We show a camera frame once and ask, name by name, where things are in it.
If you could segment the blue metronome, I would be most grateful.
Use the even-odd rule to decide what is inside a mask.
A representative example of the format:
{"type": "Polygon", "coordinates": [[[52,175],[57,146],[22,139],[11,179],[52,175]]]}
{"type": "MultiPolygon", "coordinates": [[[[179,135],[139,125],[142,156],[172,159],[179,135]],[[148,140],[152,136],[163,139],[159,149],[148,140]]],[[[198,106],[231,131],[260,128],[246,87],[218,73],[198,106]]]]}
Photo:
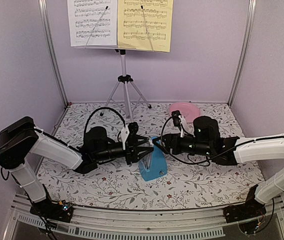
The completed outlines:
{"type": "Polygon", "coordinates": [[[157,137],[153,136],[146,144],[147,147],[154,147],[153,152],[143,157],[138,162],[138,167],[142,178],[148,182],[167,174],[167,163],[162,150],[159,148],[160,140],[156,140],[155,144],[153,140],[157,137]]]}

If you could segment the white perforated music stand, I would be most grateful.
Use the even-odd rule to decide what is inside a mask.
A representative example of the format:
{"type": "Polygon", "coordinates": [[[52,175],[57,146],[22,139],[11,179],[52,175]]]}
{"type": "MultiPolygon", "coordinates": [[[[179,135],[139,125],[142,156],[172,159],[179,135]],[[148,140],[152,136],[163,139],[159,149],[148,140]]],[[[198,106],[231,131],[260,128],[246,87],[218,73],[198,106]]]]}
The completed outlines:
{"type": "Polygon", "coordinates": [[[122,74],[118,77],[118,82],[116,83],[115,87],[113,88],[109,98],[108,102],[111,102],[113,100],[114,93],[116,92],[117,88],[120,84],[123,85],[123,91],[124,91],[124,101],[125,101],[125,107],[126,107],[126,116],[129,118],[132,118],[132,109],[131,109],[131,103],[130,103],[130,96],[129,96],[129,86],[132,86],[137,94],[139,95],[139,99],[144,101],[144,103],[147,105],[147,107],[150,107],[150,103],[146,100],[146,98],[143,96],[143,94],[139,91],[137,86],[134,84],[132,78],[130,75],[127,74],[126,69],[126,51],[127,50],[133,50],[133,49],[123,49],[118,47],[118,42],[116,46],[89,46],[89,47],[78,47],[78,48],[111,48],[114,49],[116,52],[119,53],[121,57],[121,67],[122,67],[122,74]]]}

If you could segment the yellow sheet music page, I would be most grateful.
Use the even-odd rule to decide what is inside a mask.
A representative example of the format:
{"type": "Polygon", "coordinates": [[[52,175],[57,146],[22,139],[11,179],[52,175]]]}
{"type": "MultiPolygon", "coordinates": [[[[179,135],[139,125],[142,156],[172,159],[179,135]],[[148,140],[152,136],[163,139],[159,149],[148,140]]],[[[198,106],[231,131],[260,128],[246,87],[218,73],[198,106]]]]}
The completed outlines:
{"type": "Polygon", "coordinates": [[[118,47],[170,52],[172,15],[172,0],[119,0],[118,47]]]}

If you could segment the white sheet music page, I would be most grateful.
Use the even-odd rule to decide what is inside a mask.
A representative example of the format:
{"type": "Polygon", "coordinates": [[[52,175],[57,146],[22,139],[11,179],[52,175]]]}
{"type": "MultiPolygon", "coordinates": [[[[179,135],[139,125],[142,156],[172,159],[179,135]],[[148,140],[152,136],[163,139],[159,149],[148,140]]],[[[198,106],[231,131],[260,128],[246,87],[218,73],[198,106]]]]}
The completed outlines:
{"type": "Polygon", "coordinates": [[[67,1],[71,47],[117,45],[117,0],[67,1]]]}

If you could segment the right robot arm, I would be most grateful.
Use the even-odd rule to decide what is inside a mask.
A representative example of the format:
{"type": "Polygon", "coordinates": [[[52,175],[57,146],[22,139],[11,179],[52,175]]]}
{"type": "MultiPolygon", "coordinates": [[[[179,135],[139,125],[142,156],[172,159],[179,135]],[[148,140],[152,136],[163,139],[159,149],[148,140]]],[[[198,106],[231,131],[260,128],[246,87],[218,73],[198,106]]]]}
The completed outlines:
{"type": "MultiPolygon", "coordinates": [[[[258,138],[221,137],[218,122],[208,116],[193,121],[194,133],[188,134],[180,120],[173,118],[180,133],[161,133],[153,143],[165,154],[205,156],[207,161],[221,166],[236,166],[246,162],[284,160],[284,133],[258,138]]],[[[284,192],[284,168],[271,178],[253,186],[240,213],[251,218],[260,206],[284,192]]]]}

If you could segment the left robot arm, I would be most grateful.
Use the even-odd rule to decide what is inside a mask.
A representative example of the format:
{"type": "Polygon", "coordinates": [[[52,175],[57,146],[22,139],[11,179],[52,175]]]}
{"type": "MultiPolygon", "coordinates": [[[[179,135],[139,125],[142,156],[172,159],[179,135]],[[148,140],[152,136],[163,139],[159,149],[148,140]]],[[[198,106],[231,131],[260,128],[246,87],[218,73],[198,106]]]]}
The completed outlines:
{"type": "Polygon", "coordinates": [[[37,128],[26,116],[0,131],[0,166],[8,170],[45,217],[56,213],[56,206],[26,161],[36,154],[56,161],[79,174],[87,174],[105,163],[124,158],[131,165],[147,159],[154,151],[150,138],[137,134],[138,125],[131,122],[120,131],[120,141],[107,136],[104,127],[95,126],[84,133],[83,145],[74,148],[37,128]]]}

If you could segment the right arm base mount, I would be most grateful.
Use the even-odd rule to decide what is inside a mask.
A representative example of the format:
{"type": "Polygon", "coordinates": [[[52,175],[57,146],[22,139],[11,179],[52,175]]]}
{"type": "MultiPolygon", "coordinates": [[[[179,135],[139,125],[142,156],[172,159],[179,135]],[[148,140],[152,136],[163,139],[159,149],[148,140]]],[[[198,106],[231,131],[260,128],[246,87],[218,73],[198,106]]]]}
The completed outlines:
{"type": "Polygon", "coordinates": [[[238,205],[229,205],[223,209],[223,215],[227,223],[254,219],[238,224],[239,230],[245,235],[257,233],[264,221],[265,214],[265,206],[254,201],[248,201],[238,205]]]}

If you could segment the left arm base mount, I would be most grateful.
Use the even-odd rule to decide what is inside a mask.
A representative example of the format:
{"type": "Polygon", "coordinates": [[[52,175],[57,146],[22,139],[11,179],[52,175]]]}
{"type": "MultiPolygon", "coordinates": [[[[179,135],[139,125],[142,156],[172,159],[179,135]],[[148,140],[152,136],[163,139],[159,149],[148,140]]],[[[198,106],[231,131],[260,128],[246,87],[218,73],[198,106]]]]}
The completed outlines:
{"type": "Polygon", "coordinates": [[[38,215],[43,219],[56,220],[60,222],[70,223],[73,216],[73,206],[70,203],[53,202],[45,199],[40,202],[30,201],[32,207],[30,213],[38,215]]]}

